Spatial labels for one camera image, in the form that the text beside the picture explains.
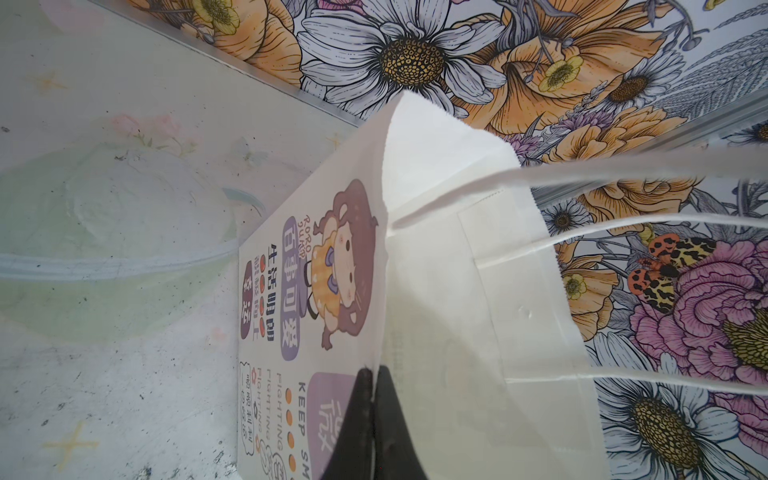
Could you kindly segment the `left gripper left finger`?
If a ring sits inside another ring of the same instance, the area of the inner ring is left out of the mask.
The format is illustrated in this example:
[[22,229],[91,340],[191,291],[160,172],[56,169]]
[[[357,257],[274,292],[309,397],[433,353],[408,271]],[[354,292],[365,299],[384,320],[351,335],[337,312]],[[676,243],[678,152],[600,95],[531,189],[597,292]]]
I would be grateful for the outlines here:
[[349,398],[339,437],[322,480],[368,480],[373,462],[373,372],[361,369]]

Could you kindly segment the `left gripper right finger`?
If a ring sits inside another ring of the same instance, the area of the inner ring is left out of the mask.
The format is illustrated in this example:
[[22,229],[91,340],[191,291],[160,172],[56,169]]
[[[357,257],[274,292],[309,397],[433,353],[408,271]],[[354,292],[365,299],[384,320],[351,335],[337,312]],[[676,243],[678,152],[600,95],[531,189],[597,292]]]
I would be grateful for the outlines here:
[[427,480],[408,430],[394,381],[381,365],[373,400],[375,480]]

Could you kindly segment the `white paper bag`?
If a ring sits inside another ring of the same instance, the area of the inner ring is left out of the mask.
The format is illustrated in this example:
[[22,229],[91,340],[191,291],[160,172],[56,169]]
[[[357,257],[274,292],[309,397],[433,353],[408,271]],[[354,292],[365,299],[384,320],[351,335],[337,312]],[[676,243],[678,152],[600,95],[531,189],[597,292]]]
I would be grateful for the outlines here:
[[321,479],[390,370],[428,479],[763,479],[767,219],[545,220],[538,187],[765,187],[759,147],[537,167],[413,94],[241,246],[236,468]]

